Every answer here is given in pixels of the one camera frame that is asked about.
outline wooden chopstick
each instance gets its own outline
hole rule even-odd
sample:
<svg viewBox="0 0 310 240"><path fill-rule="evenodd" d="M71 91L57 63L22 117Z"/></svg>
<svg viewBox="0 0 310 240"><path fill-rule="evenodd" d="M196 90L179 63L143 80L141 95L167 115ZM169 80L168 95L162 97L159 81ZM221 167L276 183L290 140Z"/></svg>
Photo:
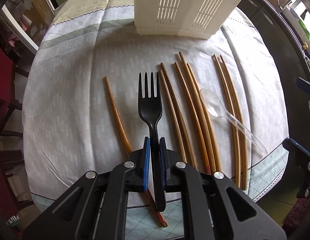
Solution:
<svg viewBox="0 0 310 240"><path fill-rule="evenodd" d="M160 70L159 73L160 73L160 76L162 77L162 80L163 80L163 84L164 84L165 91L166 91L168 105L169 105L169 108L171 109L171 113L172 113L172 117L173 117L173 123L174 123L176 138L177 138L179 154L181 156L182 161L187 163L186 154L185 154L185 150L184 150L184 144L183 144L183 140L182 140L182 134L181 134L181 131L179 129L177 116L176 116L175 109L174 109L174 106L173 106L173 101L172 101L171 95L170 95L169 90L168 90L168 86L167 86L167 83L166 83L166 79L165 79L164 73L163 73L162 70Z"/></svg>
<svg viewBox="0 0 310 240"><path fill-rule="evenodd" d="M172 101L173 101L173 106L175 107L175 113L176 113L176 116L177 116L177 119L179 121L179 125L180 125L180 128L181 128L180 130L182 132L182 135L185 138L185 143L183 143L183 145L186 148L186 150L188 151L189 160L191 162L191 165L196 168L194 152L193 152L193 149L192 149L192 146L191 146L190 137L189 137L188 132L187 132L185 121L184 121L183 114L182 114L182 111L181 111L181 107L179 105L176 93L174 91L173 84L171 82L171 79L168 76L168 73L167 73L167 70L165 68L164 63L161 63L160 65L161 65L161 67L163 69L163 73L164 73L164 76L165 76L165 79L166 79L166 83L167 83L168 89L170 90L170 95L171 95L171 98L172 98Z"/></svg>
<svg viewBox="0 0 310 240"><path fill-rule="evenodd" d="M198 83L196 81L194 72L190 66L189 63L187 63L188 69L191 72L191 76L194 80L194 84L197 90L197 93L200 95L199 93L199 87L198 87ZM211 142L212 142L212 146L213 146L213 154L214 154L214 160L215 160L215 166L216 166L216 171L222 171L222 166L221 166L221 160L219 157L219 151L218 151L218 146L217 146L217 142L216 142L216 138L215 138L215 134L214 134L214 130L213 130L213 126L212 126L212 122L211 119L209 117L208 111L206 106L204 105L203 101L201 100L201 105L204 111L204 115L205 115L205 119L206 119L206 123L207 123L207 127L208 127L208 131L209 131L209 135L211 137Z"/></svg>
<svg viewBox="0 0 310 240"><path fill-rule="evenodd" d="M232 101L233 101L233 106L234 106L234 111L235 111L235 117L237 120L239 120L241 123L243 123L243 117L240 109L240 105L238 102L238 98L235 92L235 87L234 84L231 80L231 75L226 67L225 61L220 55L222 65L223 65L223 71L224 71L224 76L226 78L227 86L230 90L231 96L232 96ZM241 149L241 170L242 170L242 180L241 180L241 189L246 190L247 188L247 149L246 149L246 138L245 135L238 131L239 134L239 139L240 139L240 149Z"/></svg>
<svg viewBox="0 0 310 240"><path fill-rule="evenodd" d="M181 71L180 67L178 66L177 62L175 62L175 67L176 67L176 69L178 71L178 74L179 74L179 76L181 78L181 82L182 82L182 85L183 85L183 88L184 88L184 92L186 94L186 97L187 97L187 100L188 100L188 103L189 103L189 107L190 107L192 115L193 115L193 120L194 120L195 125L196 125L197 134L198 134L198 137L199 137L199 143L200 143L201 149L202 149L202 156L203 156L203 162L204 162L204 165L205 165L205 172L206 173L210 173L209 172L209 161L208 161L207 150L206 150L205 141L204 141L204 137L203 137L203 132L202 132L202 130L200 128L199 119L198 119L198 116L197 116L197 113L196 113L196 110L195 110L195 106L194 106L191 94L190 94L190 92L188 90L188 87L186 85L186 82L185 82L184 76L182 74L182 71Z"/></svg>
<svg viewBox="0 0 310 240"><path fill-rule="evenodd" d="M118 113L118 110L117 110L117 107L116 107L116 104L115 104L114 96L113 96L113 93L112 93L112 90L111 90L111 85L110 85L110 82L109 82L107 76L105 76L105 82L106 82L106 85L107 85L108 94L109 94L110 99L111 99L113 113L114 113L114 116L115 116L117 127L119 129L120 136L121 136L122 141L124 143L126 152L127 152L128 156L130 156L130 154L132 153L132 148L131 148L131 146L129 144L129 141L128 141L127 136L126 136L125 131L124 131L124 127L123 127L122 122L120 120L119 113ZM147 188L147 190L145 190L144 193L145 193L149 203L151 204L151 207L153 208L153 211L155 212L159 222L162 224L162 226L164 228L167 227L167 223L165 221L165 218L163 217L161 212L159 212L157 210L157 208L155 206L155 201L154 201L154 199L153 199L153 197L151 195L150 190Z"/></svg>
<svg viewBox="0 0 310 240"><path fill-rule="evenodd" d="M196 105L196 111L199 115L199 123L200 123L200 126L202 128L204 141L205 141L205 145L206 145L210 171L211 171L211 173L214 173L216 171L216 166L215 166L215 160L214 160L213 146L212 146L210 134L209 134L208 127L207 127L207 122L205 119L204 110L202 108L202 104L201 104L201 101L199 98L199 94L197 93L194 80L191 76L190 70L188 69L185 58L181 52L179 52L179 55L181 57L182 63L184 65L184 68L185 68L185 71L187 74L188 81L190 83L190 86L191 86L191 89L193 92L193 98L194 98L195 105Z"/></svg>
<svg viewBox="0 0 310 240"><path fill-rule="evenodd" d="M222 67L220 65L220 62L217 60L216 55L213 55L213 59L215 61L215 65L217 68L217 71L220 75L222 84L223 84L223 88L224 88L224 92L226 95L226 99L227 99L227 104L228 104L228 111L232 114L235 115L234 113L234 107L233 107L233 103L231 100L231 94L230 91L228 89L227 86L227 82L222 70ZM235 154L235 184L238 187L241 187L241 153L240 153L240 142L239 142L239 137L238 137L238 132L237 132L237 128L232 125L232 133L233 133L233 141L234 141L234 154Z"/></svg>

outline black plastic fork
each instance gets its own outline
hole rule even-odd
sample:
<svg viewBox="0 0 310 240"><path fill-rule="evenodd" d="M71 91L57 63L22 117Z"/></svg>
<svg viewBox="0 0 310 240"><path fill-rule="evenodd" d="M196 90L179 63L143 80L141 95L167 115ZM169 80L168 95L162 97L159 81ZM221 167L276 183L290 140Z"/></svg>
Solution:
<svg viewBox="0 0 310 240"><path fill-rule="evenodd" d="M161 165L159 157L159 140L157 133L157 123L162 117L162 101L159 90L159 76L156 76L156 96L154 93L154 77L151 73L151 97L148 96L147 73L145 73L145 97L142 95L142 74L139 73L138 81L138 114L140 118L148 125L151 140L151 160L152 173L154 181L155 205L163 212L166 208L165 192L161 179Z"/></svg>

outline plastic container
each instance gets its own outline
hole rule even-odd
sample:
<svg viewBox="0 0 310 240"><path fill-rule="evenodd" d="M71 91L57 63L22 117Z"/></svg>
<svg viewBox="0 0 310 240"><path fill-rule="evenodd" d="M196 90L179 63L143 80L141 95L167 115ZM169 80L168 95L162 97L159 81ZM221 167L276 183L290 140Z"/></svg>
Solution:
<svg viewBox="0 0 310 240"><path fill-rule="evenodd" d="M241 0L134 0L139 34L209 39Z"/></svg>

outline spoon handle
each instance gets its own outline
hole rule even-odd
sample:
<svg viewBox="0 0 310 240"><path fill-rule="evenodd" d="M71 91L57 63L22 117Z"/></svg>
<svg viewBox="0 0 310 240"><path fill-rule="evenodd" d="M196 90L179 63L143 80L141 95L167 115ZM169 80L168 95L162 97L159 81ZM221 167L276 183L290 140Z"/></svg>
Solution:
<svg viewBox="0 0 310 240"><path fill-rule="evenodd" d="M268 152L264 145L232 114L227 111L225 116L238 130L240 130L264 155Z"/></svg>

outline spoon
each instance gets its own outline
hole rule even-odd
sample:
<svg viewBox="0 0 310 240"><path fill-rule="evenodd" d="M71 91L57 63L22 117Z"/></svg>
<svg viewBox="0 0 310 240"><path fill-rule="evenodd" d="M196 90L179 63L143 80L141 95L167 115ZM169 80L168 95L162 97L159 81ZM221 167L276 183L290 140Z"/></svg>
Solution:
<svg viewBox="0 0 310 240"><path fill-rule="evenodd" d="M267 150L264 145L232 114L230 114L223 106L220 99L215 93L208 89L200 90L200 97L206 106L208 112L215 117L225 117L229 120L238 130L240 130L245 136L263 153L267 154Z"/></svg>

